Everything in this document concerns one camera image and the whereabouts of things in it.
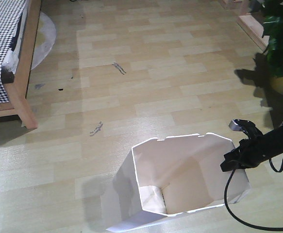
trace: black mark on floor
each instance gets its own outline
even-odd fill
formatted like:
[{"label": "black mark on floor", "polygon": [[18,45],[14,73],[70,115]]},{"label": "black mark on floor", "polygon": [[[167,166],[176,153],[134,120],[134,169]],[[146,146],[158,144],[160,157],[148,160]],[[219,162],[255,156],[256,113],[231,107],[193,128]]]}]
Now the black mark on floor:
[{"label": "black mark on floor", "polygon": [[102,122],[99,122],[99,125],[98,125],[92,132],[89,133],[89,136],[92,137],[92,136],[94,136],[95,134],[97,134],[98,131],[101,130],[102,126],[103,126],[103,123],[102,123]]},{"label": "black mark on floor", "polygon": [[123,75],[126,74],[125,70],[123,70],[123,68],[122,68],[118,63],[115,63],[115,62],[114,62],[112,65],[113,65],[115,68],[117,68],[117,69],[120,71],[121,74],[123,74]]}]

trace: black cable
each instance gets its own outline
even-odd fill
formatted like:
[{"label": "black cable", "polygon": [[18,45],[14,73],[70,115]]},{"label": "black cable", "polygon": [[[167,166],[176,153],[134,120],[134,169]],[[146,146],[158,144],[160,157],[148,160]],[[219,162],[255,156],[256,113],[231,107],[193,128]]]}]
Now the black cable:
[{"label": "black cable", "polygon": [[225,189],[224,189],[224,204],[225,204],[225,207],[227,208],[228,212],[230,213],[230,215],[235,219],[237,220],[238,222],[248,226],[248,227],[251,227],[251,228],[255,228],[255,229],[258,229],[258,230],[263,230],[263,231],[271,231],[271,232],[283,232],[283,227],[263,227],[263,226],[257,226],[257,225],[253,225],[253,224],[250,224],[250,223],[247,223],[243,220],[241,220],[239,217],[237,217],[233,212],[232,210],[229,208],[229,205],[228,205],[228,201],[227,201],[227,194],[228,194],[228,187],[229,187],[229,184],[231,182],[231,179],[234,175],[236,171],[236,168],[233,169],[229,179],[228,179],[228,182],[225,186]]},{"label": "black cable", "polygon": [[274,165],[273,165],[273,163],[272,163],[272,159],[269,159],[268,162],[269,162],[271,168],[273,169],[273,171],[275,171],[275,172],[282,172],[282,171],[283,171],[283,160],[282,160],[282,165],[281,165],[281,167],[279,168],[279,170],[277,170],[277,169],[274,167]]}]

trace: bed leg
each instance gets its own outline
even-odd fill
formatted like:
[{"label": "bed leg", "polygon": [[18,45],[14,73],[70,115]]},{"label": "bed leg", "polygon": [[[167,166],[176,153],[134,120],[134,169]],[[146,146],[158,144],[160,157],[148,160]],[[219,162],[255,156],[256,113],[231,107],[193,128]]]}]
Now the bed leg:
[{"label": "bed leg", "polygon": [[26,98],[19,94],[15,85],[13,85],[13,83],[7,83],[4,84],[4,88],[9,97],[10,103],[13,105],[19,118],[22,120],[27,129],[38,128],[38,122],[30,108],[30,105]]}]

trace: laminate floor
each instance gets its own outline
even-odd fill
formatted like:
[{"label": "laminate floor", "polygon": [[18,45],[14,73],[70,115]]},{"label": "laminate floor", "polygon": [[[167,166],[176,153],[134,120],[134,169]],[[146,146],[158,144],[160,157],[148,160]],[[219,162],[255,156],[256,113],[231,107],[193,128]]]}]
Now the laminate floor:
[{"label": "laminate floor", "polygon": [[[206,132],[238,146],[233,118],[272,129],[263,89],[234,73],[254,69],[261,51],[217,1],[43,0],[42,11],[57,38],[31,72],[39,128],[0,123],[0,233],[105,232],[100,195],[131,146]],[[283,173],[268,163],[246,171],[252,190],[233,210],[283,226]],[[258,230],[219,207],[133,232]]]}]

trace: cardboard box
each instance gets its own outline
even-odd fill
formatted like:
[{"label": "cardboard box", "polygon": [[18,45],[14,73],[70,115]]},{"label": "cardboard box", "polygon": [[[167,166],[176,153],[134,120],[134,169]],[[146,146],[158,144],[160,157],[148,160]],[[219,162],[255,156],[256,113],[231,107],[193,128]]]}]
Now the cardboard box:
[{"label": "cardboard box", "polygon": [[[207,133],[151,138],[133,146],[101,197],[107,230],[125,232],[224,205],[231,172],[222,172],[230,139]],[[244,170],[229,186],[228,202],[250,190]]]}]

